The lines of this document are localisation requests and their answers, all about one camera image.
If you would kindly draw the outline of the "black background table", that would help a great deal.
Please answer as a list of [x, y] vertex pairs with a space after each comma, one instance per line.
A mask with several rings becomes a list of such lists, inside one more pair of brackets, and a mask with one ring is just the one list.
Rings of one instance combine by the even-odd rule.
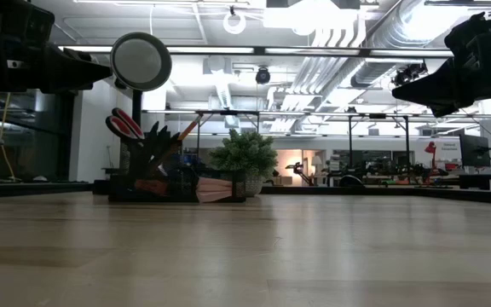
[[478, 188], [490, 190], [491, 174], [459, 175], [461, 189]]

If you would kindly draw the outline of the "black scaffold frame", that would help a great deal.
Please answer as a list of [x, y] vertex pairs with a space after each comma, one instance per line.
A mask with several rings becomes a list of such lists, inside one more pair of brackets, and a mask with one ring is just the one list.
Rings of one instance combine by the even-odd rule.
[[248, 111], [248, 110], [235, 110], [235, 109], [222, 109], [222, 110], [197, 110], [195, 113], [198, 118], [194, 121], [196, 126], [196, 148], [199, 151], [200, 148], [200, 137], [202, 136], [201, 127], [206, 124], [214, 115], [220, 116], [234, 116], [234, 117], [244, 117], [251, 125], [256, 129], [256, 132], [260, 131], [260, 112], [258, 111]]
[[405, 131], [405, 144], [406, 144], [406, 161], [407, 170], [410, 171], [411, 167], [411, 154], [410, 154], [410, 132], [409, 132], [409, 116], [387, 113], [357, 113], [348, 115], [348, 140], [349, 140], [349, 165], [353, 163], [353, 129], [363, 119], [392, 119], [398, 127]]

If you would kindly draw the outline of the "black ceiling spotlight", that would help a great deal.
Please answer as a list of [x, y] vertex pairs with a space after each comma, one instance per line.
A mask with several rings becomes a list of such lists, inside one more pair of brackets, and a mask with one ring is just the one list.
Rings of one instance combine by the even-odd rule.
[[391, 83], [396, 87], [399, 87], [413, 82], [415, 79], [419, 78], [423, 74], [426, 74], [427, 72], [428, 69], [424, 62], [421, 64], [408, 64], [396, 70], [396, 75], [391, 79]]

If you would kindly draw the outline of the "plain black pen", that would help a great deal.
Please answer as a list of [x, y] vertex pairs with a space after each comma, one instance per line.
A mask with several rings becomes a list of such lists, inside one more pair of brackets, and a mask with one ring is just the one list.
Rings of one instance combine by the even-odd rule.
[[176, 133], [171, 139], [170, 139], [170, 150], [169, 150], [169, 157], [174, 159], [176, 156], [179, 156], [179, 152], [182, 147], [182, 139], [181, 139], [182, 134], [180, 132]]
[[170, 132], [168, 131], [168, 128], [165, 126], [159, 133], [159, 142], [160, 142], [160, 147], [159, 147], [159, 163], [164, 159], [164, 156], [170, 146]]

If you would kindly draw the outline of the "black desk lamp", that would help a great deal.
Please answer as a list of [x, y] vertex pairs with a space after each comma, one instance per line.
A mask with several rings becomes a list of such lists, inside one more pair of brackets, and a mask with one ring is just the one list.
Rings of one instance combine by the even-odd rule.
[[144, 111], [162, 111], [166, 107], [167, 90], [164, 85], [172, 68], [170, 52], [155, 36], [130, 32], [114, 43], [110, 65], [115, 87], [132, 91], [129, 115], [142, 129]]

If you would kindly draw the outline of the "orange pencil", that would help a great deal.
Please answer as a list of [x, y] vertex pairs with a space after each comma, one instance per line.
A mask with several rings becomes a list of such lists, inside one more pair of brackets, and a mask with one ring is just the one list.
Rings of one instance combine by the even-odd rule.
[[[182, 140], [184, 140], [193, 131], [193, 129], [196, 128], [197, 124], [194, 121], [195, 121], [195, 119], [189, 124], [189, 126], [183, 132], [180, 132], [182, 134], [182, 136], [181, 136]], [[149, 162], [149, 165], [148, 165], [149, 170], [152, 173], [154, 173], [159, 168], [159, 166], [162, 165], [169, 158], [169, 155], [170, 155], [169, 150], [170, 150], [170, 147], [168, 148], [168, 150], [164, 156], [164, 159], [161, 161], [161, 163], [159, 163], [159, 148], [158, 148], [158, 152], [156, 153], [153, 160]]]

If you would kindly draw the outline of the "red-handled scissors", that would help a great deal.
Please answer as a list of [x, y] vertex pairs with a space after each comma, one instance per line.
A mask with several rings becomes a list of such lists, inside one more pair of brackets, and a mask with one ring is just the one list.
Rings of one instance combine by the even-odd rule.
[[129, 172], [133, 172], [137, 167], [137, 159], [143, 150], [145, 135], [140, 125], [123, 109], [115, 107], [112, 114], [106, 117], [107, 128], [124, 142], [129, 149]]

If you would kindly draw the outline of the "black computer monitor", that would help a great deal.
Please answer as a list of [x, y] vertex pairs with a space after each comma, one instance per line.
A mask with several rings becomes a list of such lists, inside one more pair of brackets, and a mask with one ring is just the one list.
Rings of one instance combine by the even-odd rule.
[[486, 137], [460, 135], [459, 145], [463, 166], [480, 168], [491, 165]]

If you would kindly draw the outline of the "black mesh desk organizer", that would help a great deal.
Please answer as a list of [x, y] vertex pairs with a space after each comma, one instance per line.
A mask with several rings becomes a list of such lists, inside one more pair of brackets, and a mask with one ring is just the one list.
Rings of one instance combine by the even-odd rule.
[[215, 202], [243, 202], [246, 200], [245, 176], [238, 171], [219, 171], [198, 164], [186, 165], [181, 162], [180, 150], [179, 156], [176, 156], [174, 159], [169, 157], [154, 173], [152, 173], [148, 166], [150, 162], [150, 149], [149, 136], [146, 136], [143, 150], [137, 159], [136, 169], [133, 172], [129, 172], [127, 169], [123, 175], [111, 177], [109, 187], [113, 195], [156, 196], [136, 190], [134, 183], [137, 179], [157, 179], [167, 182], [169, 184], [168, 196], [188, 194], [190, 192], [195, 192], [200, 177], [209, 177], [231, 181], [233, 183], [232, 196]]

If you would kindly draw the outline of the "black aluminium table frame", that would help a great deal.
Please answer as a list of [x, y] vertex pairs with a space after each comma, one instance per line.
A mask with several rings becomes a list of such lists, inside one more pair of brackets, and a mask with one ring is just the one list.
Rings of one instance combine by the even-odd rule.
[[[195, 192], [177, 196], [151, 197], [149, 195], [131, 196], [113, 195], [107, 183], [0, 183], [0, 197], [25, 196], [36, 194], [62, 194], [86, 192], [107, 195], [114, 202], [150, 202], [150, 203], [196, 203]], [[463, 200], [491, 203], [491, 192], [470, 189], [442, 188], [323, 188], [323, 187], [263, 187], [262, 194], [273, 195], [351, 195], [351, 196], [418, 196], [446, 200]]]

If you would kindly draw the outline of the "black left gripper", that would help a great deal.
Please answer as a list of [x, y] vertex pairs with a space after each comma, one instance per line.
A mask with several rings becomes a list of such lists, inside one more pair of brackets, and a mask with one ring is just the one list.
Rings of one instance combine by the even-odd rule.
[[112, 75], [110, 67], [97, 64], [83, 51], [69, 48], [62, 51], [52, 43], [40, 48], [0, 43], [2, 92], [37, 89], [54, 94], [63, 90], [91, 90], [95, 82]]

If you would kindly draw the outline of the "overhead rig beam with lights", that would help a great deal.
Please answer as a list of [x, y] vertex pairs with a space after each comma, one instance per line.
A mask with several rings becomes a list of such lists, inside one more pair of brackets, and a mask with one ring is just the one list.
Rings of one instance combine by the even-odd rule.
[[312, 56], [397, 59], [446, 59], [453, 56], [448, 49], [369, 49], [328, 47], [267, 47], [267, 46], [210, 46], [173, 45], [171, 55], [255, 55], [255, 56]]

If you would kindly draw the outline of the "green potted artificial plant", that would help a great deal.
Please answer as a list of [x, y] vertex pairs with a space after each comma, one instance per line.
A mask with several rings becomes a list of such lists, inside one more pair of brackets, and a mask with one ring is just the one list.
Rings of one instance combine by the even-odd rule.
[[256, 131], [239, 133], [231, 129], [229, 137], [222, 139], [222, 146], [209, 152], [211, 164], [221, 171], [243, 174], [245, 196], [254, 197], [278, 165], [273, 141], [271, 136], [262, 136]]

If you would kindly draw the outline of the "pink sticky note pad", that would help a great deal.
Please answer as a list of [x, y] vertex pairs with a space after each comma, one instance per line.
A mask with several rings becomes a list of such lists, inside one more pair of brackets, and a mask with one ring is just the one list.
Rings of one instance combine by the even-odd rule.
[[215, 202], [231, 197], [233, 183], [222, 179], [200, 177], [195, 189], [200, 203]]

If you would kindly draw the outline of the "red desk lamp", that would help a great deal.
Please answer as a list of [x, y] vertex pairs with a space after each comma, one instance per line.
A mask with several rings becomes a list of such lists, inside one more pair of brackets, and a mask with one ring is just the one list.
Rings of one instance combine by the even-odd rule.
[[431, 154], [431, 168], [427, 172], [427, 177], [447, 176], [448, 172], [444, 169], [438, 168], [436, 165], [436, 144], [434, 142], [429, 142], [428, 146], [425, 148], [425, 152]]

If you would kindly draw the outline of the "black rounded chair back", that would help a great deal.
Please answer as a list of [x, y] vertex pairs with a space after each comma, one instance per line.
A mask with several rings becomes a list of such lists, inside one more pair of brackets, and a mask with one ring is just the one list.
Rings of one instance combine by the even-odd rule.
[[353, 175], [344, 175], [340, 178], [338, 186], [340, 188], [363, 188], [362, 180]]

